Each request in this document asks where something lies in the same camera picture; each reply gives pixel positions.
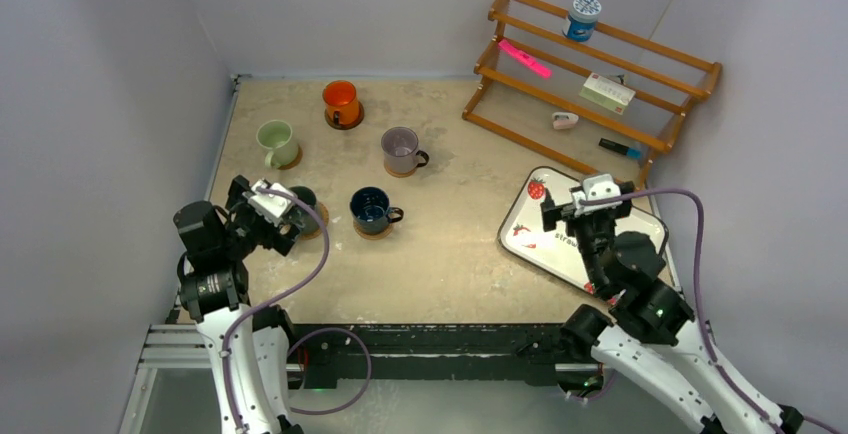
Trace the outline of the dark grey mug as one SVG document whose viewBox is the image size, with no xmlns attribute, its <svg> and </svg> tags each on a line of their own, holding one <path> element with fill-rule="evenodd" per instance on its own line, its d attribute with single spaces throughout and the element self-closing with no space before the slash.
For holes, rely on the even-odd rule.
<svg viewBox="0 0 848 434">
<path fill-rule="evenodd" d="M 306 186 L 292 186 L 290 191 L 316 214 L 320 214 L 318 199 L 315 192 Z M 294 204 L 289 211 L 289 219 L 298 227 L 300 236 L 311 239 L 320 233 L 320 228 L 315 219 L 298 204 Z"/>
</svg>

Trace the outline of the woven rattan coaster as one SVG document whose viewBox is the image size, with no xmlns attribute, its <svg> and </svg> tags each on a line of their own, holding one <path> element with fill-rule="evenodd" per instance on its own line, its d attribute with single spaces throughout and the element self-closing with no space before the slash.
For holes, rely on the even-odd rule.
<svg viewBox="0 0 848 434">
<path fill-rule="evenodd" d="M 394 228 L 394 223 L 389 220 L 363 221 L 354 218 L 352 225 L 356 234 L 366 240 L 384 239 Z"/>
<path fill-rule="evenodd" d="M 302 240 L 315 239 L 322 235 L 322 226 L 327 227 L 329 222 L 329 212 L 326 206 L 318 201 L 314 206 L 314 212 L 320 217 L 321 222 L 318 223 L 311 215 L 304 215 L 304 227 L 301 229 L 300 238 Z"/>
</svg>

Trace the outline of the light green mug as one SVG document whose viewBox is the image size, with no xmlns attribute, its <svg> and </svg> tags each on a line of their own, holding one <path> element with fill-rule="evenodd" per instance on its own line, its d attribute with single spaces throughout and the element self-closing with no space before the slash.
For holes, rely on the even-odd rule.
<svg viewBox="0 0 848 434">
<path fill-rule="evenodd" d="M 295 150 L 300 146 L 291 125 L 282 120 L 271 120 L 264 123 L 256 133 L 256 140 L 260 147 L 266 151 L 265 166 L 273 169 L 277 169 L 278 160 L 276 156 L 280 150 Z"/>
</svg>

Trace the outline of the dark blue mug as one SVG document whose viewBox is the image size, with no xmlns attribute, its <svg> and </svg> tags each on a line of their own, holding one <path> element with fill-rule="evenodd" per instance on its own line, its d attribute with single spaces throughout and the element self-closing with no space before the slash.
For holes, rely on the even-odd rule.
<svg viewBox="0 0 848 434">
<path fill-rule="evenodd" d="M 404 219 L 404 211 L 391 205 L 385 191 L 369 186 L 357 190 L 351 197 L 349 208 L 354 218 L 363 221 L 389 220 L 397 223 Z"/>
</svg>

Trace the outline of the dark brown wooden coaster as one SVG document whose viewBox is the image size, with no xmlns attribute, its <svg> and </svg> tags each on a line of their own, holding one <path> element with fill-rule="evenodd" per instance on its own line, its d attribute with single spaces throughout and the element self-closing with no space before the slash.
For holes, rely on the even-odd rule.
<svg viewBox="0 0 848 434">
<path fill-rule="evenodd" d="M 359 126 L 365 118 L 365 113 L 363 110 L 360 110 L 357 117 L 350 123 L 341 123 L 335 114 L 331 114 L 329 111 L 324 111 L 324 119 L 326 123 L 333 129 L 336 130 L 350 130 L 357 126 Z"/>
</svg>

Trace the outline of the orange mug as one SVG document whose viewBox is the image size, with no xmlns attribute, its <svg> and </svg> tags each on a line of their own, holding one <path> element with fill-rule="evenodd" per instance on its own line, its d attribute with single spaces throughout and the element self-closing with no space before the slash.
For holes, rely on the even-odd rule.
<svg viewBox="0 0 848 434">
<path fill-rule="evenodd" d="M 362 109 L 355 86 L 345 80 L 327 84 L 322 92 L 325 110 L 335 114 L 341 123 L 350 123 Z"/>
</svg>

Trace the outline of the pink purple mug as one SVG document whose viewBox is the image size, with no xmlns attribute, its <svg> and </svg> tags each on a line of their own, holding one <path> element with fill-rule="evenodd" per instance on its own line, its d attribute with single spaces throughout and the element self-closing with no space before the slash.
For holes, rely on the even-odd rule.
<svg viewBox="0 0 848 434">
<path fill-rule="evenodd" d="M 384 164 L 395 171 L 405 172 L 415 167 L 425 167 L 430 162 L 429 154 L 420 148 L 417 134 L 408 127 L 388 129 L 382 135 L 380 145 Z"/>
</svg>

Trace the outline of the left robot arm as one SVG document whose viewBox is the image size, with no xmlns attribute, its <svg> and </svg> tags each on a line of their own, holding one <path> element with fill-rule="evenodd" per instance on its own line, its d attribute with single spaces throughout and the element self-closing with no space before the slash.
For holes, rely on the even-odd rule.
<svg viewBox="0 0 848 434">
<path fill-rule="evenodd" d="M 224 433 L 299 433 L 287 407 L 286 362 L 298 336 L 278 306 L 251 310 L 245 258 L 257 247 L 287 254 L 296 194 L 265 179 L 233 179 L 225 206 L 196 201 L 173 217 L 185 248 L 177 266 L 179 300 L 210 360 Z"/>
</svg>

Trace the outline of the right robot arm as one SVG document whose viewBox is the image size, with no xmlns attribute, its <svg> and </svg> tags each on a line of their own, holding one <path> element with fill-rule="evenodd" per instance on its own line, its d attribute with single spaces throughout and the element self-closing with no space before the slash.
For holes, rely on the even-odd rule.
<svg viewBox="0 0 848 434">
<path fill-rule="evenodd" d="M 606 313 L 580 306 L 562 328 L 561 346 L 576 361 L 591 357 L 640 386 L 694 433 L 796 433 L 805 418 L 759 392 L 717 348 L 701 309 L 665 283 L 666 262 L 642 232 L 616 230 L 640 197 L 633 183 L 594 175 L 571 200 L 541 202 L 546 232 L 565 226 L 575 239 L 592 295 L 614 303 Z"/>
</svg>

